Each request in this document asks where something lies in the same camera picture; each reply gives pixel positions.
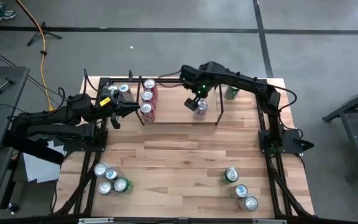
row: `shoe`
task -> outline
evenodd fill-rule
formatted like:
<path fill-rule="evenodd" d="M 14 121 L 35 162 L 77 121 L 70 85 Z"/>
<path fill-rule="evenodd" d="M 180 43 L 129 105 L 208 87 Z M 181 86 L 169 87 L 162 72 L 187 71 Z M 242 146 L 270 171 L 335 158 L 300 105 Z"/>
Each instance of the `shoe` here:
<path fill-rule="evenodd" d="M 15 11 L 5 11 L 3 10 L 3 7 L 0 8 L 0 21 L 5 19 L 5 20 L 8 20 L 8 19 L 13 19 L 15 18 L 16 16 L 16 12 Z"/>
<path fill-rule="evenodd" d="M 7 13 L 12 13 L 12 10 L 6 10 L 6 5 L 3 2 L 0 2 L 0 9 L 5 10 Z"/>

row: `gray floor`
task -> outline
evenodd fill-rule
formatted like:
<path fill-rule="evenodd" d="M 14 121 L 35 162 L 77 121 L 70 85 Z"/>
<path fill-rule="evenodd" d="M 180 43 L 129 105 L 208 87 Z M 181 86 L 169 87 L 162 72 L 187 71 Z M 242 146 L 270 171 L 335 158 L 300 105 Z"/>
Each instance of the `gray floor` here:
<path fill-rule="evenodd" d="M 252 0 L 97 0 L 30 1 L 23 3 L 39 21 L 51 26 L 257 28 Z M 29 26 L 18 10 L 5 26 Z M 358 0 L 260 0 L 266 29 L 358 29 Z M 40 80 L 41 41 L 25 44 L 33 32 L 0 31 L 0 54 L 17 65 L 28 66 Z M 48 37 L 45 76 L 49 88 L 62 86 L 78 93 L 82 70 L 90 75 L 158 75 L 179 70 L 182 64 L 198 66 L 215 60 L 249 76 L 266 77 L 258 34 L 184 33 L 58 33 Z M 315 147 L 305 153 L 306 175 L 315 213 L 324 218 L 358 221 L 358 181 L 344 176 L 358 169 L 339 121 L 326 124 L 328 114 L 358 92 L 358 35 L 267 35 L 273 75 L 284 78 L 298 94 L 291 106 L 297 127 Z M 46 110 L 45 96 L 31 83 L 19 107 Z M 53 185 L 44 191 L 53 192 Z M 17 217 L 47 213 L 48 199 L 33 200 L 37 186 L 18 187 L 15 197 L 23 208 Z M 0 217 L 8 217 L 0 212 Z"/>

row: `red soda can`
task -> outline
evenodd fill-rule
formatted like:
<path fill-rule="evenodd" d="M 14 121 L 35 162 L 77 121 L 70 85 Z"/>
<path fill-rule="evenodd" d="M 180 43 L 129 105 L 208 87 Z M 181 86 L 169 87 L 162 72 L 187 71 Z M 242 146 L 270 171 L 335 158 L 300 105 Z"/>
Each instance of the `red soda can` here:
<path fill-rule="evenodd" d="M 153 105 L 150 103 L 142 103 L 140 106 L 140 112 L 142 112 L 143 119 L 147 122 L 154 122 L 155 121 L 155 111 Z"/>
<path fill-rule="evenodd" d="M 155 99 L 158 99 L 157 84 L 153 79 L 148 79 L 144 82 L 144 90 L 150 90 L 154 94 Z"/>
<path fill-rule="evenodd" d="M 143 92 L 142 101 L 143 103 L 150 103 L 151 105 L 153 105 L 154 109 L 157 108 L 157 99 L 155 99 L 155 95 L 150 90 L 146 90 Z"/>

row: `tripod stand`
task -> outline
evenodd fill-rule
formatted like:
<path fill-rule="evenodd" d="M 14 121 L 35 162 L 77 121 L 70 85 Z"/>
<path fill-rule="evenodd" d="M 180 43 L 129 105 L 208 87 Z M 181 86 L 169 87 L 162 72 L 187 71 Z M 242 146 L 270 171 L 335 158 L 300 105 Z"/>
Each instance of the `tripod stand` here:
<path fill-rule="evenodd" d="M 34 24 L 34 26 L 37 26 L 37 22 L 34 20 L 34 18 L 27 12 L 27 10 L 24 8 L 24 6 L 18 1 L 18 0 L 15 0 L 16 3 L 20 6 L 20 8 L 22 8 L 22 10 L 25 12 L 25 14 L 27 15 L 28 18 L 30 18 L 31 22 Z M 42 22 L 41 23 L 41 26 L 40 26 L 42 32 L 44 34 L 48 34 L 48 35 L 51 35 L 52 37 L 55 37 L 55 38 L 58 38 L 59 40 L 63 39 L 63 37 L 59 36 L 59 35 L 56 35 L 52 32 L 49 32 L 49 31 L 46 31 L 44 30 L 44 28 L 46 28 L 46 23 L 45 22 Z M 31 40 L 27 43 L 27 46 L 30 46 L 32 45 L 38 37 L 41 36 L 41 33 L 40 31 L 38 30 L 34 36 L 31 38 Z"/>
<path fill-rule="evenodd" d="M 59 40 L 62 40 L 62 39 L 63 39 L 63 37 L 61 37 L 61 36 L 59 36 L 59 35 L 56 35 L 56 34 L 54 34 L 54 33 L 52 33 L 52 32 L 49 32 L 49 31 L 44 30 L 45 26 L 46 26 L 46 23 L 45 23 L 45 22 L 42 22 L 42 24 L 41 24 L 40 27 L 41 27 L 42 32 L 43 32 L 44 34 L 51 35 L 52 37 L 56 37 L 56 38 L 58 38 Z M 27 46 L 32 45 L 32 43 L 34 43 L 35 40 L 37 40 L 37 38 L 40 37 L 40 36 L 41 36 L 41 33 L 40 33 L 39 31 L 37 31 L 37 32 L 34 34 L 34 36 L 31 38 L 31 40 L 27 43 Z"/>

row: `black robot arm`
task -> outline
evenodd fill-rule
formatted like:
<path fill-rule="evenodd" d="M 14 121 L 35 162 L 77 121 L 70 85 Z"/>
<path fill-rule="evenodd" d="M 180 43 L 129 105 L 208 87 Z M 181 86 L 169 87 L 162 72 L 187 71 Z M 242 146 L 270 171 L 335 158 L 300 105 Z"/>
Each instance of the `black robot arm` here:
<path fill-rule="evenodd" d="M 198 100 L 206 98 L 208 92 L 219 84 L 227 84 L 254 93 L 262 111 L 267 114 L 269 122 L 268 131 L 259 131 L 262 152 L 301 153 L 313 147 L 312 143 L 300 139 L 297 130 L 284 130 L 279 119 L 280 93 L 266 80 L 247 77 L 239 72 L 231 72 L 216 62 L 200 65 L 199 69 L 183 65 L 180 80 L 186 89 L 190 89 L 196 95 L 194 99 L 185 101 L 185 105 L 193 111 L 198 107 Z"/>
<path fill-rule="evenodd" d="M 92 121 L 111 117 L 112 125 L 119 129 L 118 117 L 125 117 L 140 108 L 139 104 L 124 101 L 118 91 L 93 105 L 88 94 L 69 97 L 67 105 L 52 112 L 21 113 L 12 121 L 11 133 L 14 138 L 26 138 L 35 134 L 57 135 L 65 139 L 84 140 L 94 138 L 96 131 Z M 89 124 L 81 124 L 81 118 Z"/>

